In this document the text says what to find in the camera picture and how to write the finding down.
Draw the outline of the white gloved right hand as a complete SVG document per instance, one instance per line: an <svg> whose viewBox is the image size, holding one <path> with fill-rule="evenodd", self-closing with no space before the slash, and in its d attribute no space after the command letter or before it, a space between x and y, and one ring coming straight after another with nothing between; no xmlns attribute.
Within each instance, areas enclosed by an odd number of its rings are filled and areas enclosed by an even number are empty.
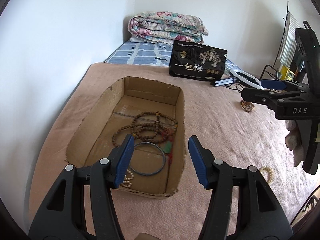
<svg viewBox="0 0 320 240"><path fill-rule="evenodd" d="M288 135L285 137L287 148L293 152L294 167L304 160L304 150L300 139L300 131L295 120L285 120Z"/></svg>

